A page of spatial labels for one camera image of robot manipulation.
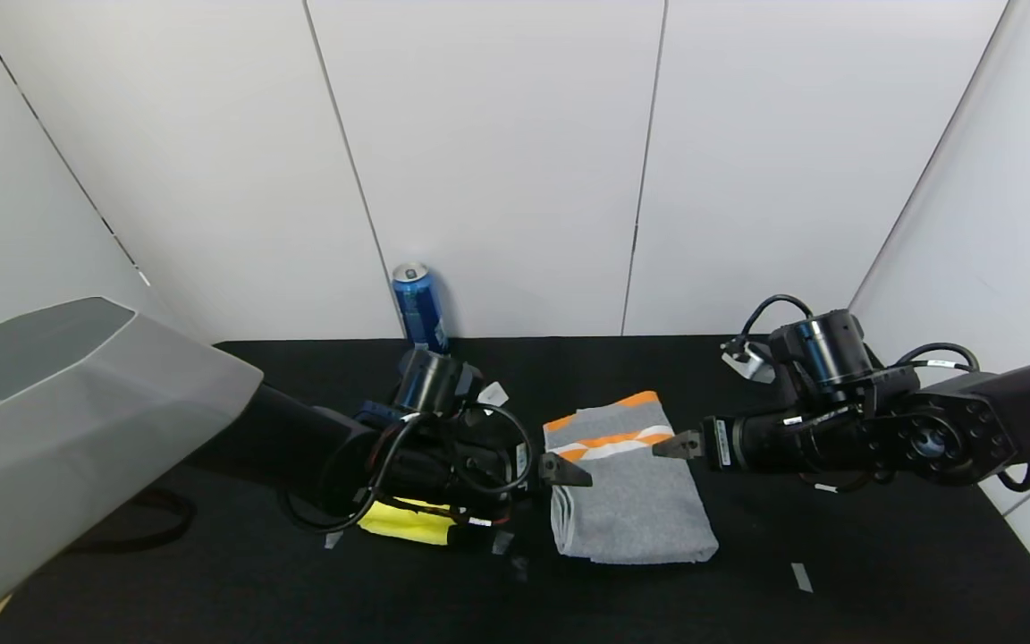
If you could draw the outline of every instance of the can lid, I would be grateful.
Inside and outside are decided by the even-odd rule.
[[[391,272],[391,278],[396,281],[416,281],[422,280],[428,268],[417,261],[410,261],[408,264],[397,266]]]

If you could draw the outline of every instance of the white label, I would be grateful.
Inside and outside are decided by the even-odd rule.
[[[526,443],[520,443],[515,445],[515,476],[523,473],[526,469]],[[519,484],[519,489],[526,489],[528,481],[523,481]]]
[[[495,407],[503,407],[504,403],[507,403],[507,392],[504,392],[503,384],[499,382],[487,384],[483,387],[483,391],[479,392],[479,398],[476,399],[480,403],[494,404]],[[487,416],[490,416],[493,411],[490,409],[486,410]]]
[[[715,419],[715,436],[718,437],[718,457],[722,465],[728,468],[728,438],[726,437],[726,420]]]

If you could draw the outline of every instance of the white tape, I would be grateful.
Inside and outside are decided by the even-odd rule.
[[[507,554],[508,547],[512,545],[515,535],[502,530],[495,531],[495,539],[491,542],[491,554]]]
[[[790,564],[793,566],[793,576],[796,576],[797,587],[805,592],[813,592],[813,583],[810,583],[810,574],[804,572],[804,564]]]
[[[516,474],[516,476],[518,476],[520,473],[523,473],[523,470],[525,470],[525,469],[526,469],[526,443],[520,443],[518,445],[515,445],[515,474]],[[531,482],[530,478],[527,478],[526,481],[523,481],[522,484],[519,484],[518,488],[519,489],[526,489],[527,488],[527,484],[529,484],[530,482]]]
[[[495,407],[503,407],[504,403],[507,403],[507,392],[504,392],[503,384],[499,383],[499,380],[494,383],[487,384],[483,387],[483,391],[479,392],[479,398],[476,399],[480,403],[494,404]],[[494,411],[487,409],[487,416],[490,416]]]

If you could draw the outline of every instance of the white wall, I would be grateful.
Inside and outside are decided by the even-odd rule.
[[[732,333],[850,300],[1003,2],[0,0],[0,52],[211,341],[398,337],[402,261],[460,335]]]
[[[661,0],[310,0],[389,268],[458,335],[618,335]]]
[[[853,309],[883,359],[950,341],[986,370],[1030,363],[1030,0],[1010,3]],[[1022,500],[994,479],[985,489],[1004,511]],[[1008,520],[1030,549],[1030,500]]]
[[[401,335],[299,0],[0,0],[0,52],[208,339]]]
[[[140,280],[0,63],[0,323],[90,296],[188,331]]]
[[[1002,8],[671,0],[626,334],[733,333],[777,293],[847,306]]]

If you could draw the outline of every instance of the orange stripe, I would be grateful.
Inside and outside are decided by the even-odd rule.
[[[572,462],[572,464],[576,464],[576,462],[578,462],[580,457],[583,457],[584,453],[586,452],[587,452],[586,449],[578,449],[578,448],[568,449],[566,451],[560,451],[559,457],[562,457],[565,461],[570,461]]]
[[[589,440],[580,440],[579,444],[587,445],[587,447],[602,447],[605,444],[612,443],[622,443],[624,440],[638,440],[638,436],[642,432],[627,432],[625,435],[614,435],[611,437],[593,437]]]
[[[637,395],[619,400],[615,404],[621,404],[622,407],[638,407],[646,403],[658,403],[658,395],[652,391],[639,392]]]
[[[637,395],[619,400],[618,403],[615,404],[621,404],[622,407],[638,407],[641,406],[641,404],[646,403],[658,403],[658,395],[655,395],[652,391],[639,392]],[[572,423],[575,416],[576,413],[572,413],[570,416],[549,421],[549,423],[544,425],[543,429],[548,432],[557,432]]]
[[[549,423],[544,425],[543,429],[547,430],[548,432],[557,432],[560,429],[563,429],[568,425],[572,423],[573,419],[575,419],[575,413],[572,413],[572,415],[564,416],[563,418],[557,420],[549,421]]]

